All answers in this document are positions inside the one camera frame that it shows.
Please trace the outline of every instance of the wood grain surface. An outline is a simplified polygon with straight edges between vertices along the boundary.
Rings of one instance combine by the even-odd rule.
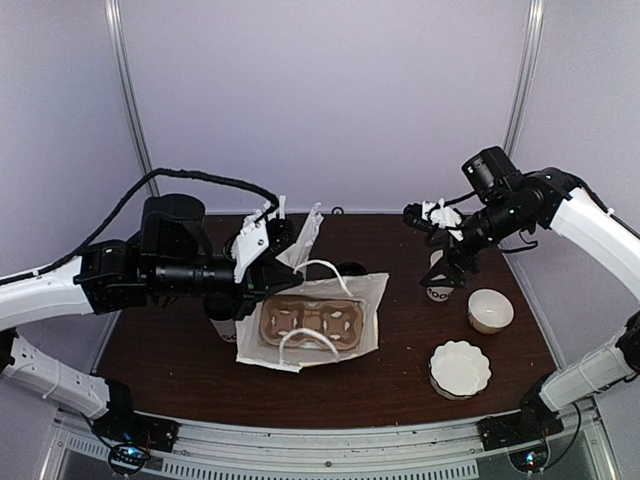
[[[219,248],[239,223],[209,217],[206,227]],[[238,364],[235,345],[218,337],[201,301],[183,299],[165,310],[123,312],[98,373],[127,383],[138,410],[247,426],[411,425],[516,409],[555,367],[511,271],[499,252],[485,251],[469,287],[435,303],[418,285],[431,253],[423,239],[398,215],[328,215],[322,224],[313,258],[390,274],[378,310],[380,348],[368,355],[300,374]],[[309,273],[327,276],[317,266]],[[497,335],[477,333],[467,322],[467,299],[478,288],[499,290],[514,305],[513,323]],[[429,358],[448,340],[467,340],[491,361],[489,386],[472,399],[446,400],[429,383]]]

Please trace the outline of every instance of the bowl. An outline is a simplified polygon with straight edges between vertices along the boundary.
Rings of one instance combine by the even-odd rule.
[[[469,323],[485,335],[501,332],[513,320],[513,305],[495,290],[476,290],[469,297],[468,306]]]
[[[487,388],[489,378],[489,359],[469,342],[450,340],[438,346],[429,360],[431,385],[449,400],[471,398]]]

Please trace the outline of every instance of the bag handle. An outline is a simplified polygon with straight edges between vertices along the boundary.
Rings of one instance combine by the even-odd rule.
[[[344,281],[344,279],[342,278],[342,275],[340,275],[340,273],[338,272],[338,269],[335,267],[335,265],[331,262],[328,262],[326,260],[318,260],[318,259],[314,259],[314,260],[307,260],[306,262],[302,262],[301,264],[297,265],[294,269],[293,269],[293,273],[296,273],[299,269],[301,269],[302,267],[306,267],[307,265],[312,265],[314,263],[317,263],[318,265],[323,265],[327,268],[330,268],[331,270],[333,270],[333,273],[336,274],[336,277],[338,278],[338,282],[340,282],[340,288],[342,288],[342,290],[344,291],[344,293],[346,293],[347,295],[349,295],[350,297],[353,297],[353,293],[351,293],[351,290],[349,290],[347,288],[347,284]]]
[[[291,337],[297,335],[298,333],[304,333],[305,335],[309,335],[310,337],[320,340],[333,352],[333,354],[336,356],[336,361],[340,361],[340,354],[338,353],[338,349],[333,343],[329,341],[327,337],[325,337],[321,333],[316,332],[315,330],[311,330],[310,328],[295,328],[287,333],[284,337],[282,337],[282,340],[280,340],[280,345],[278,346],[278,358],[280,360],[280,366],[284,365],[285,343],[287,343]]]

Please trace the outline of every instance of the white wall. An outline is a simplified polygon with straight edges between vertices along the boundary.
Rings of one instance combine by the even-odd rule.
[[[122,20],[154,166],[193,167],[347,211],[455,195],[503,141],[526,0],[139,0]],[[160,180],[163,191],[172,180]],[[197,183],[210,211],[262,200]]]
[[[104,2],[0,1],[0,275],[78,245],[140,176],[119,90]],[[126,238],[137,198],[107,233]],[[104,318],[19,329],[87,370]],[[0,382],[0,477],[34,478],[55,406]]]
[[[640,229],[640,8],[635,1],[547,2],[539,63],[514,161],[584,178]],[[566,362],[580,359],[638,310],[627,291],[569,242],[540,232],[517,256]],[[636,479],[640,382],[598,398],[623,478]]]

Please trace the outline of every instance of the white cup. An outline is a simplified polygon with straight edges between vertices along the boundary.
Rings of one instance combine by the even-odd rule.
[[[442,255],[444,255],[442,250],[436,250],[431,254],[431,267],[433,267],[436,262],[442,258]],[[444,275],[438,275],[433,278],[433,280],[441,280],[443,278],[445,278]],[[453,292],[452,287],[427,287],[427,295],[429,295],[429,298],[434,302],[446,302],[449,300],[451,292]]]
[[[225,342],[236,343],[236,322],[234,320],[211,320],[211,324]]]
[[[469,297],[469,323],[478,332],[493,335],[504,330],[513,320],[513,305],[495,290],[483,288]]]

